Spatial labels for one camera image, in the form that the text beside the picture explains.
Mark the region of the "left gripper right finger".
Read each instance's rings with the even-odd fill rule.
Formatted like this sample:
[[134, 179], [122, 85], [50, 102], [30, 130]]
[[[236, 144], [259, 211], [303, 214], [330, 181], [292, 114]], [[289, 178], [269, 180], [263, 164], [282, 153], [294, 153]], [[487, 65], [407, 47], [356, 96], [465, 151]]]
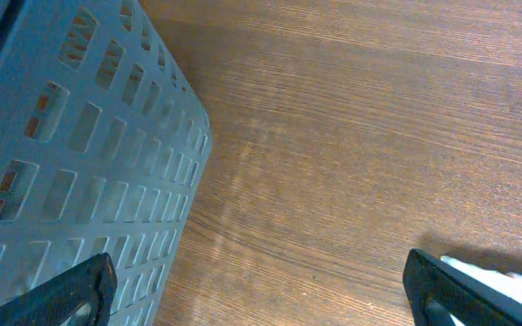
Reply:
[[409, 252], [402, 276], [414, 323], [522, 325], [522, 303], [424, 252]]

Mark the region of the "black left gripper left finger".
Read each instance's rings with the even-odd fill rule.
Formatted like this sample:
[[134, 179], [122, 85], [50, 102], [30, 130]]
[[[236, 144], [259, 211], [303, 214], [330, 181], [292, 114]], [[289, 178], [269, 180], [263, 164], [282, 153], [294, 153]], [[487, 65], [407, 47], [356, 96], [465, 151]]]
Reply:
[[109, 254], [96, 254], [0, 306], [0, 326], [106, 326], [118, 285]]

